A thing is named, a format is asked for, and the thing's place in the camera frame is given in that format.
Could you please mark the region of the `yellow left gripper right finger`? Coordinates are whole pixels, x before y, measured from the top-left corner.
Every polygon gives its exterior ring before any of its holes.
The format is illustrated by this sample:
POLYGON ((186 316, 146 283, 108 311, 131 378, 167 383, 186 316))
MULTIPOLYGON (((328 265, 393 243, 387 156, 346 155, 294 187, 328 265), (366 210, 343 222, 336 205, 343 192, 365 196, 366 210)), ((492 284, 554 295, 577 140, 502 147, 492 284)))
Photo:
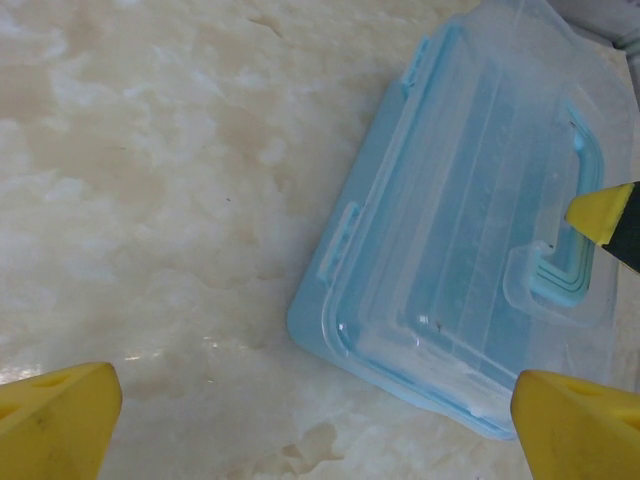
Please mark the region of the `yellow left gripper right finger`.
POLYGON ((639 396, 527 370, 514 389, 514 426, 535 479, 637 479, 639 396))

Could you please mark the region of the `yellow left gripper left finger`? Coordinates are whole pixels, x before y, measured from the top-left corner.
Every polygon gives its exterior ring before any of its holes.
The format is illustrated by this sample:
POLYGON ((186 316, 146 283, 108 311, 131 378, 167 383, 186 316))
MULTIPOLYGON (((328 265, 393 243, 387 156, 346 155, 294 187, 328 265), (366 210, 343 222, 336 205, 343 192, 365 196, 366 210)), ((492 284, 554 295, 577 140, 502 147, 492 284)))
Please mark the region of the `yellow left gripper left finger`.
POLYGON ((121 407, 121 386, 109 363, 3 384, 1 477, 97 478, 121 407))

